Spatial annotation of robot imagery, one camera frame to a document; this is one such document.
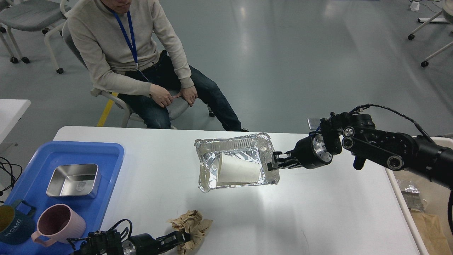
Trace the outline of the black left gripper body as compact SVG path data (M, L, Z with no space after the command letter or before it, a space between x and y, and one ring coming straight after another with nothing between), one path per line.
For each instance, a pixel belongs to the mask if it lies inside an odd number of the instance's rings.
M124 255L157 255L159 242L150 234L131 236L122 242Z

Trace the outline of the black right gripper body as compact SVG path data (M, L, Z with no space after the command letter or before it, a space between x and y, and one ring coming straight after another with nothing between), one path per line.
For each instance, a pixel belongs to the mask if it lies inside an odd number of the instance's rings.
M322 135L312 135L296 143L296 159L307 169L328 165L333 155L327 151Z

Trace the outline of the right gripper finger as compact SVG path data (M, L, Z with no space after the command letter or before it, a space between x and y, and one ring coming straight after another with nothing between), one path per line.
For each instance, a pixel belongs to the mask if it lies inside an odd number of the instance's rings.
M274 171L278 169L295 169L302 168L302 164L296 158L296 153L293 151L275 151L272 154L271 162L267 163L267 170Z

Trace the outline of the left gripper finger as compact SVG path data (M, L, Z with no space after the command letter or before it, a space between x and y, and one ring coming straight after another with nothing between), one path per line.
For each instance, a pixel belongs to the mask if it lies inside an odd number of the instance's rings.
M157 250L171 250L176 246L191 241L191 234L181 231L173 231L170 234L158 237L156 241Z

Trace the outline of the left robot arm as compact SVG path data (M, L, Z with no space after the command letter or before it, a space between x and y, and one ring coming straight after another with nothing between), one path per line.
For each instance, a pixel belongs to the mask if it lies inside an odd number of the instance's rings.
M132 236L132 227L129 219L122 219L107 231L94 231L87 237L67 241L73 255L159 255L191 241L191 235L181 231L156 239L147 233Z

